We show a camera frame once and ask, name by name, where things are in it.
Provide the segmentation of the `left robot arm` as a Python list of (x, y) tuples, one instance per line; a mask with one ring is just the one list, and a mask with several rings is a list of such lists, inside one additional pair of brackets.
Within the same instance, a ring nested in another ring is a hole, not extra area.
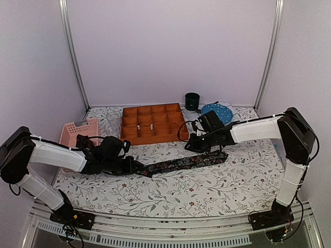
[(49, 185), (29, 164), (62, 167), (85, 175), (122, 176), (134, 172), (134, 159), (126, 156), (130, 145), (130, 141), (113, 136), (79, 134), (76, 146), (68, 147), (35, 136), (22, 126), (1, 145), (1, 179), (42, 201), (65, 224), (73, 224), (77, 213), (66, 194)]

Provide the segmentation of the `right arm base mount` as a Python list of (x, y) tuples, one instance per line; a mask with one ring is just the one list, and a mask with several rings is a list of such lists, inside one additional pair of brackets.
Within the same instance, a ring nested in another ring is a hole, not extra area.
[(251, 224), (253, 230), (260, 230), (275, 227), (278, 225), (289, 224), (294, 221), (294, 216), (291, 211), (284, 215), (280, 213), (269, 211), (253, 211), (248, 214), (248, 222)]

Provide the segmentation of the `dark floral tie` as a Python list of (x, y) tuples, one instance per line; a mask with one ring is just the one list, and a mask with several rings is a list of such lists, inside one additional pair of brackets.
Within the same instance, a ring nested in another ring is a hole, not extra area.
[(200, 167), (207, 167), (224, 163), (228, 154), (216, 150), (207, 154), (200, 154), (192, 157), (185, 157), (180, 159), (162, 161), (154, 164), (144, 165), (135, 161), (134, 173), (137, 175), (152, 178), (153, 175), (180, 171), (184, 169), (193, 169)]

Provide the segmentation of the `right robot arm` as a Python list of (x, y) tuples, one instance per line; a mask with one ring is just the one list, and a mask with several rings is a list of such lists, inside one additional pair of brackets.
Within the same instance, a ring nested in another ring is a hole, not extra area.
[(215, 111), (198, 118), (204, 134), (192, 133), (185, 149), (196, 153), (209, 152), (214, 146), (223, 148), (254, 140), (280, 140), (285, 150), (285, 172), (280, 190), (273, 201), (267, 220), (279, 225), (287, 218), (290, 206), (301, 188), (310, 162), (314, 145), (319, 140), (300, 112), (290, 107), (285, 112), (272, 116), (234, 121), (224, 125)]

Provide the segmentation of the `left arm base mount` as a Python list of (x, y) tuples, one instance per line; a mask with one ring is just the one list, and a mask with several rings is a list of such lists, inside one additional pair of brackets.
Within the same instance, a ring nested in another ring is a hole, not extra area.
[(91, 230), (95, 215), (76, 210), (56, 210), (51, 213), (50, 220), (60, 224), (72, 224), (76, 228)]

